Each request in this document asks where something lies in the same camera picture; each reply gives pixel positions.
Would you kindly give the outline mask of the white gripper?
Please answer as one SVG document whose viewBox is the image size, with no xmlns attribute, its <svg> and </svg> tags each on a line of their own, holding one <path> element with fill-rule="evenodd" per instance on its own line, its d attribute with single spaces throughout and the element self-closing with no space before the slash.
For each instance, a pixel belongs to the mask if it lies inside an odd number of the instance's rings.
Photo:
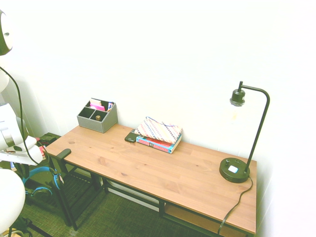
<svg viewBox="0 0 316 237">
<path fill-rule="evenodd" d="M 1 161 L 11 161 L 15 163 L 15 168 L 21 179 L 29 177 L 29 165 L 37 165 L 43 159 L 42 152 L 36 145 L 37 140 L 34 137 L 28 136 L 25 143 L 27 149 L 22 142 L 0 152 Z"/>
</svg>

